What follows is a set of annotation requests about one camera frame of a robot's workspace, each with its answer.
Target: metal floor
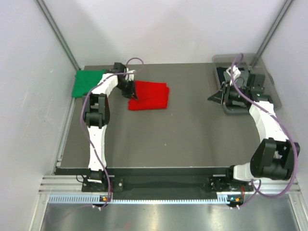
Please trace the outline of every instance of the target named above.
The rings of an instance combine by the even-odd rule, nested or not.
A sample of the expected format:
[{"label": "metal floor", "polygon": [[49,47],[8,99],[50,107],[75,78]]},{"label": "metal floor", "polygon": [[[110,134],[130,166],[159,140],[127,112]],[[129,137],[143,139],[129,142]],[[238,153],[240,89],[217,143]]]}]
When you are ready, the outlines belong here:
[{"label": "metal floor", "polygon": [[[49,204],[50,220],[58,222],[80,205]],[[255,197],[240,210],[226,205],[109,205],[101,212],[81,208],[51,225],[45,217],[42,231],[297,231],[289,197]]]},{"label": "metal floor", "polygon": [[[110,66],[86,66],[101,70]],[[132,65],[130,69],[139,69]],[[105,136],[108,167],[225,167],[250,161],[259,136],[249,115],[227,116],[207,98],[217,91],[212,64],[147,64],[137,80],[166,82],[166,110],[129,111],[114,89]],[[82,99],[76,105],[61,167],[88,167],[89,143],[81,132]]]}]

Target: white wall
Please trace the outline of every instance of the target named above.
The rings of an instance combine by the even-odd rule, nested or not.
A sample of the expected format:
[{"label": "white wall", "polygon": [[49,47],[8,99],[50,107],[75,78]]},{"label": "white wall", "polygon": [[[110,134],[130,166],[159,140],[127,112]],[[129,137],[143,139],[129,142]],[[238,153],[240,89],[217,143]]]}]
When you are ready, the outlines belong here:
[{"label": "white wall", "polygon": [[55,156],[75,71],[33,0],[0,6],[0,230],[24,231]]},{"label": "white wall", "polygon": [[256,52],[284,0],[45,0],[80,66]]},{"label": "white wall", "polygon": [[296,0],[263,60],[282,101],[278,116],[301,146],[297,179],[308,205],[308,1]]}]

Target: metal corner post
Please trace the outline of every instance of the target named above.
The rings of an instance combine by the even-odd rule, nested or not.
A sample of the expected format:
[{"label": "metal corner post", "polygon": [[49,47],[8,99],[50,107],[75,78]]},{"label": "metal corner post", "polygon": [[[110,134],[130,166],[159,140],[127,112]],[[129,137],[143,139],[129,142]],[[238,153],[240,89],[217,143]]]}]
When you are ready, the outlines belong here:
[{"label": "metal corner post", "polygon": [[272,39],[273,35],[275,34],[275,32],[277,31],[278,27],[280,26],[283,18],[286,16],[288,10],[291,8],[292,3],[294,2],[294,0],[286,0],[283,4],[283,6],[281,7],[276,19],[274,20],[273,24],[271,25],[267,35],[265,36],[261,46],[259,47],[253,61],[251,62],[251,66],[255,67],[255,65],[257,64],[258,60],[260,59],[260,57],[262,56],[263,52],[265,51],[265,49],[267,48],[270,40]]},{"label": "metal corner post", "polygon": [[44,17],[46,18],[48,24],[51,26],[51,29],[53,30],[55,36],[57,37],[59,43],[61,44],[64,52],[66,53],[68,59],[71,61],[73,67],[76,70],[80,70],[80,67],[76,61],[76,59],[74,58],[71,50],[69,49],[61,31],[59,30],[56,22],[54,21],[51,13],[49,12],[44,0],[35,0],[35,2],[37,3],[39,9],[42,11],[42,13],[44,14]]}]

